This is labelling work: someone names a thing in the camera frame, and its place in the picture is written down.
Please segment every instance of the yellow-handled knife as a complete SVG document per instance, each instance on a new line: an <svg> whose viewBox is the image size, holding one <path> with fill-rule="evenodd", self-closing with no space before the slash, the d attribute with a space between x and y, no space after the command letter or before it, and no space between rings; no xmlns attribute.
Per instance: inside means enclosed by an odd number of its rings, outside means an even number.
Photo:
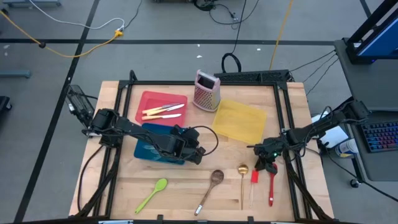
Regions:
<svg viewBox="0 0 398 224"><path fill-rule="evenodd" d="M170 108L166 108L166 109L161 109L161 110L151 110L151 111L148 111L148 112L147 112L147 115L148 115L148 116L150 116L150 115L158 114L158 113L161 113L161 112L164 112L164 111L172 111L172 110L176 110L176 109L179 109L179 108L183 107L184 105L185 105L185 104L180 104L180 105L177 105L177 106L172 106L172 107L170 107Z"/></svg>
<svg viewBox="0 0 398 224"><path fill-rule="evenodd" d="M159 119L159 118L178 118L181 114L170 114L170 115L158 115L158 116L143 116L142 120L147 121L149 119Z"/></svg>
<svg viewBox="0 0 398 224"><path fill-rule="evenodd" d="M150 112L150 111L166 109L166 108L169 108L169 107L172 107L172 106L177 106L177 105L179 105L179 104L180 104L180 103L171 103L171 104L168 104L168 105L163 105L163 106L156 107L156 108L152 108L152 109L148 109L148 110L143 110L143 111L142 111L142 114L146 114L146 113L148 113L148 112Z"/></svg>

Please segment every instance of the computer monitor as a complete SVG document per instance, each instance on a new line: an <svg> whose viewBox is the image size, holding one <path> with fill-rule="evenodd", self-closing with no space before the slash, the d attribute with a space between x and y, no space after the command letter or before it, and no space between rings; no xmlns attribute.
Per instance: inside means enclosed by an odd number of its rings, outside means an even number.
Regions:
<svg viewBox="0 0 398 224"><path fill-rule="evenodd" d="M351 63L370 64L377 59L398 59L398 9L376 26L397 2L385 0L354 35L345 40Z"/></svg>

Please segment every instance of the cheese grater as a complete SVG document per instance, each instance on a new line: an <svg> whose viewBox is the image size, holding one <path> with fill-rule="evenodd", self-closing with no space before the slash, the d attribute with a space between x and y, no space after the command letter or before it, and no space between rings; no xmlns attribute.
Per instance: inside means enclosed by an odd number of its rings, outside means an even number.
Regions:
<svg viewBox="0 0 398 224"><path fill-rule="evenodd" d="M205 111L214 112L217 110L220 99L220 79L198 70L193 104Z"/></svg>

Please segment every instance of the keyboard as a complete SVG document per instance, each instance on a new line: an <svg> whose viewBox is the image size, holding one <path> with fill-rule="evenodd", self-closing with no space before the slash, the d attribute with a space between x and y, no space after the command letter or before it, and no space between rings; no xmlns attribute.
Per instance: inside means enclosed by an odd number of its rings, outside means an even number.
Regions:
<svg viewBox="0 0 398 224"><path fill-rule="evenodd" d="M398 150L398 122L361 125L370 152Z"/></svg>
<svg viewBox="0 0 398 224"><path fill-rule="evenodd" d="M292 76L288 70L271 70L256 72L217 73L215 77L227 82L289 82Z"/></svg>

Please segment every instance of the green spatula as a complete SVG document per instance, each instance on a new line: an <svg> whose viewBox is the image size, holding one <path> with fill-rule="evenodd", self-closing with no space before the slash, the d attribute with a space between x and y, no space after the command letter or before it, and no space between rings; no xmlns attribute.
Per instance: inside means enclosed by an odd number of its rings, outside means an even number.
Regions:
<svg viewBox="0 0 398 224"><path fill-rule="evenodd" d="M167 186L167 180L165 178L160 179L156 182L155 189L151 193L149 197L147 197L136 209L136 214L138 214L147 204L147 202L157 193L160 192L161 190L165 189Z"/></svg>

